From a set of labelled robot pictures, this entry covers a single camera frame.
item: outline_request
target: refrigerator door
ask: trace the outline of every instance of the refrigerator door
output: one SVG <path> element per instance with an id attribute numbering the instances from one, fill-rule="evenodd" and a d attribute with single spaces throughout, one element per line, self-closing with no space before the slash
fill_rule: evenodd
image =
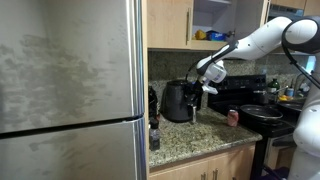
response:
<path id="1" fill-rule="evenodd" d="M 144 180 L 143 119 L 0 140 L 1 179 Z"/>
<path id="2" fill-rule="evenodd" d="M 139 0 L 0 1 L 0 133 L 143 114 Z"/>

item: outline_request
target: black frying pan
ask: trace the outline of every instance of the black frying pan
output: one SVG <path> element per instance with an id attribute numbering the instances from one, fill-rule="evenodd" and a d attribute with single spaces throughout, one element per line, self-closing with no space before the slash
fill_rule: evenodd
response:
<path id="1" fill-rule="evenodd" d="M 263 121 L 277 120 L 283 116 L 275 109 L 259 105 L 243 105 L 240 106 L 240 110 L 246 115 Z"/>

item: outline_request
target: kitchen counter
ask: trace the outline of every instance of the kitchen counter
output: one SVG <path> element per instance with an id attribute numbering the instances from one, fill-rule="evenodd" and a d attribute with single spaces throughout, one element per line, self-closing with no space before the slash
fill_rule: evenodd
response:
<path id="1" fill-rule="evenodd" d="M 149 167 L 204 155 L 237 145 L 259 141 L 262 136 L 238 124 L 227 125 L 227 118 L 209 108 L 197 112 L 197 123 L 172 123 L 160 119 L 160 149 L 150 151 Z"/>

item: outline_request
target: lower cabinet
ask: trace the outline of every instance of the lower cabinet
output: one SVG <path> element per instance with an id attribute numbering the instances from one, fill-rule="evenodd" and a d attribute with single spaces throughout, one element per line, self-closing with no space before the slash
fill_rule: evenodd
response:
<path id="1" fill-rule="evenodd" d="M 254 144 L 203 156 L 171 167 L 151 171 L 149 180 L 248 180 Z"/>

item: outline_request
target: wooden cabinet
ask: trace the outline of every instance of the wooden cabinet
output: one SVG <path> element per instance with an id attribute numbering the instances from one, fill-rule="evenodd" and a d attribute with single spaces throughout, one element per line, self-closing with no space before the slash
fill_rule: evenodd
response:
<path id="1" fill-rule="evenodd" d="M 312 15 L 320 15 L 320 1 L 319 0 L 307 0 L 306 6 L 304 8 L 304 15 L 305 16 L 312 16 Z"/>
<path id="2" fill-rule="evenodd" d="M 249 144 L 178 165 L 165 166 L 153 171 L 149 180 L 250 179 L 254 149 L 255 145 Z"/>
<path id="3" fill-rule="evenodd" d="M 148 47 L 188 49 L 193 0 L 148 0 Z"/>
<path id="4" fill-rule="evenodd" d="M 192 40 L 198 29 L 249 35 L 265 23 L 269 0 L 148 0 L 148 47 L 217 50 L 226 42 Z"/>
<path id="5" fill-rule="evenodd" d="M 271 4 L 279 6 L 292 7 L 295 9 L 304 9 L 306 0 L 271 0 Z"/>

